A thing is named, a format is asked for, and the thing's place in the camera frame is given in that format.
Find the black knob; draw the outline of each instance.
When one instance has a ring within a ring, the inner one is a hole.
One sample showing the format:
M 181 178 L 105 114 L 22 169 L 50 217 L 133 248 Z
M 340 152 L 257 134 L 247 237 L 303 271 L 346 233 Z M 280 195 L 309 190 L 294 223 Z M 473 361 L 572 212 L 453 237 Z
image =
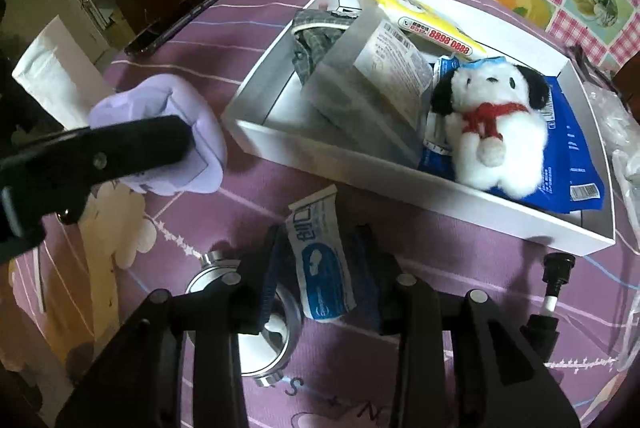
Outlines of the black knob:
M 549 253 L 545 255 L 544 264 L 542 280 L 546 283 L 546 296 L 558 296 L 560 287 L 569 281 L 575 257 L 568 253 Z

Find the lavender fabric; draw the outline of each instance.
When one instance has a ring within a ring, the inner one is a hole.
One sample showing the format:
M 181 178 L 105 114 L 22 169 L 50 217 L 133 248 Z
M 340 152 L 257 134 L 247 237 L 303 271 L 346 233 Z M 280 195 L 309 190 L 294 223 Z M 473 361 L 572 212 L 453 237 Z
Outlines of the lavender fabric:
M 118 56 L 105 79 L 126 90 L 158 72 L 179 74 L 220 115 L 264 50 L 309 1 L 224 0 L 199 15 L 152 57 Z M 540 29 L 491 0 L 458 1 L 561 49 L 561 44 Z M 121 321 L 155 288 L 183 293 L 200 270 L 199 253 L 211 248 L 257 248 L 268 226 L 287 216 L 288 204 L 331 183 L 246 154 L 228 135 L 226 138 L 228 163 L 219 191 L 184 193 L 177 198 L 145 196 L 145 217 L 152 221 L 158 239 L 129 269 L 116 270 Z M 382 249 L 395 254 L 405 270 L 436 289 L 460 295 L 471 288 L 483 289 L 515 325 L 524 323 L 542 303 L 546 249 L 539 244 L 351 186 L 337 186 L 338 218 L 369 223 Z M 614 195 L 614 205 L 618 242 L 577 261 L 556 309 L 560 338 L 547 365 L 583 426 L 597 416 L 625 378 L 615 364 L 627 312 L 640 282 L 640 257 L 627 242 L 634 236 L 619 193 Z M 67 236 L 73 242 L 77 233 L 68 228 L 65 236 L 54 219 L 47 219 L 46 227 L 47 243 L 58 246 L 52 258 L 60 261 L 60 275 L 74 296 L 82 296 L 87 277 L 70 262 L 72 252 L 66 247 Z M 25 278 L 30 260 L 18 261 Z M 18 300 L 29 311 L 29 303 L 37 303 L 36 293 L 28 280 L 24 289 L 22 283 L 14 286 Z M 80 308 L 85 307 L 84 301 L 76 301 Z M 37 311 L 32 316 L 36 321 L 39 318 Z M 77 316 L 70 308 L 68 324 L 78 325 Z M 445 349 L 450 377 L 450 343 L 446 342 Z M 384 426 L 393 400 L 397 358 L 398 340 L 366 331 L 348 316 L 334 324 L 306 322 L 282 382 L 273 388 L 258 388 L 250 379 L 244 383 L 249 422 L 254 428 Z M 192 345 L 187 346 L 184 363 L 182 426 L 190 428 Z
M 189 124 L 193 147 L 179 163 L 124 177 L 122 182 L 139 193 L 148 190 L 162 196 L 215 192 L 226 164 L 225 140 L 207 101 L 179 76 L 156 74 L 131 90 L 105 98 L 89 113 L 89 126 L 159 116 L 179 116 Z

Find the white plush dog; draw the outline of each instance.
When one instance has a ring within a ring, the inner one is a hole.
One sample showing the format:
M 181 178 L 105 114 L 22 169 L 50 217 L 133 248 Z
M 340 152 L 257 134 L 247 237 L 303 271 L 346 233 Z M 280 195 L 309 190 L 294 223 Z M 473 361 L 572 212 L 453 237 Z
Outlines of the white plush dog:
M 456 181 L 479 190 L 497 186 L 510 198 L 542 183 L 549 97 L 541 74 L 505 58 L 463 64 L 438 82 L 432 111 L 445 116 Z

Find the white label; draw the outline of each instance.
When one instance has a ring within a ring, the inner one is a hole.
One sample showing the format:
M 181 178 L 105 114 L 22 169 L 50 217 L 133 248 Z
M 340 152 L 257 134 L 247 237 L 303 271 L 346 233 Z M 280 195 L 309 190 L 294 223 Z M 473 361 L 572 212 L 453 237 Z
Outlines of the white label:
M 447 144 L 444 116 L 435 112 L 427 115 L 427 126 L 424 130 L 424 145 L 431 151 L 440 155 L 451 155 L 451 149 Z
M 600 191 L 595 184 L 570 186 L 569 191 L 571 193 L 571 200 L 573 202 L 600 198 Z
M 437 28 L 429 27 L 413 18 L 407 18 L 403 16 L 398 20 L 398 25 L 409 32 L 419 34 L 423 38 L 438 44 L 449 51 L 454 53 L 461 53 L 465 56 L 471 56 L 474 53 L 473 47 L 467 43 L 461 42 L 459 39 L 455 39 L 453 36 L 449 36 L 444 31 Z
M 431 83 L 431 68 L 402 31 L 380 22 L 353 65 L 417 129 L 420 97 Z

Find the barcode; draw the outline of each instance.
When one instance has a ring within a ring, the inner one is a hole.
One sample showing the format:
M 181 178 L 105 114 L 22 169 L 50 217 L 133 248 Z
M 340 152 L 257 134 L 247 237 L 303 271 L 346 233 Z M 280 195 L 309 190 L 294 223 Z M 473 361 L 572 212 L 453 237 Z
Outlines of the barcode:
M 586 201 L 587 199 L 599 199 L 600 190 L 595 184 L 582 184 L 580 186 L 570 186 L 572 201 Z
M 542 114 L 542 117 L 545 118 L 545 121 L 556 120 L 556 112 L 554 111 L 554 100 L 551 97 L 551 93 L 549 93 L 549 101 L 547 101 L 545 107 L 540 110 L 540 114 Z
M 402 34 L 400 31 L 394 29 L 391 24 L 385 23 L 385 31 L 388 31 L 389 33 L 393 34 L 394 38 L 398 40 L 404 46 L 405 49 L 409 48 L 409 40 L 407 40 L 404 34 Z

